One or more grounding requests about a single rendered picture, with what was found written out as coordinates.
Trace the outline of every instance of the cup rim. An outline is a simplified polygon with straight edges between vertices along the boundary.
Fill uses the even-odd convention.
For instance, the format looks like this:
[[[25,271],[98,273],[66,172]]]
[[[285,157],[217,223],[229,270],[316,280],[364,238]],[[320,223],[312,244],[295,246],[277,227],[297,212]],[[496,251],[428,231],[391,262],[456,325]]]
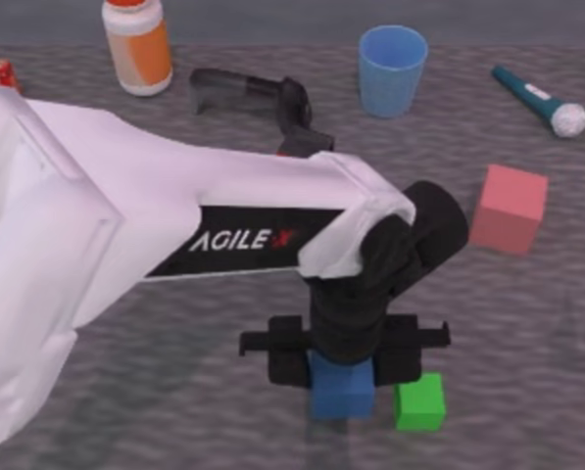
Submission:
[[[415,64],[412,64],[412,65],[406,66],[406,67],[387,67],[387,66],[382,66],[381,64],[378,64],[375,61],[372,61],[366,55],[364,55],[362,51],[363,51],[364,43],[367,40],[367,38],[371,34],[378,32],[379,30],[382,30],[382,29],[399,29],[401,31],[406,31],[406,32],[412,34],[413,36],[415,36],[418,40],[420,40],[420,42],[424,46],[424,54],[420,57],[420,60],[418,60]],[[425,60],[427,59],[427,55],[429,54],[429,44],[427,43],[427,40],[424,38],[424,36],[422,34],[420,34],[418,31],[416,31],[415,29],[408,27],[408,26],[403,26],[401,24],[380,24],[378,26],[372,27],[371,29],[368,29],[364,34],[362,34],[362,37],[360,37],[360,41],[358,43],[358,49],[360,51],[360,55],[364,58],[365,61],[372,64],[374,67],[377,67],[378,69],[383,69],[385,71],[408,71],[410,69],[415,69],[416,67],[420,66],[420,64],[423,64],[425,62]]]

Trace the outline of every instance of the blue block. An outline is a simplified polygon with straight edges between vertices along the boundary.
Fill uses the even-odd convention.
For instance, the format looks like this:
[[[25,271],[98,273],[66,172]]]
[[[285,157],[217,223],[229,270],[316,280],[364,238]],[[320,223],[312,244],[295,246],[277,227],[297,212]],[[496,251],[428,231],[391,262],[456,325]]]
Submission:
[[[310,352],[310,367],[314,419],[371,416],[375,394],[372,359],[356,365],[338,365]]]

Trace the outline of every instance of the plastic cup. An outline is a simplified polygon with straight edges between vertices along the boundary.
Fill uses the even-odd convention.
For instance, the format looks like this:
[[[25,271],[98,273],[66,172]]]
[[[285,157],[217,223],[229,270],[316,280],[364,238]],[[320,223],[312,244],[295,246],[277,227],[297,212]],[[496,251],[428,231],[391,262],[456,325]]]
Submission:
[[[425,38],[409,27],[377,26],[362,35],[359,51],[362,108],[378,118],[406,113],[427,59]]]

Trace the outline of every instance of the green block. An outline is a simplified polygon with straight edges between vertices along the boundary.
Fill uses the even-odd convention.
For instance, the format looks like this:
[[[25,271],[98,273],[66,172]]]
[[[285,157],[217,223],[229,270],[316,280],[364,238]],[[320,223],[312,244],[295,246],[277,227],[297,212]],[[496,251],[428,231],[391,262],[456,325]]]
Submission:
[[[418,382],[394,386],[394,417],[398,431],[438,431],[446,414],[439,373],[423,373]]]

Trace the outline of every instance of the white bottle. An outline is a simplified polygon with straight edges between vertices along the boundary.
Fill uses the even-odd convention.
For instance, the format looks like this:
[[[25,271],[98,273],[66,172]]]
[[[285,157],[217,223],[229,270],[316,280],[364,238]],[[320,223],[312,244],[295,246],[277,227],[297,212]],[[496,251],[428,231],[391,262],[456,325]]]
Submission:
[[[103,22],[118,81],[136,96],[164,91],[171,51],[160,0],[105,0]]]

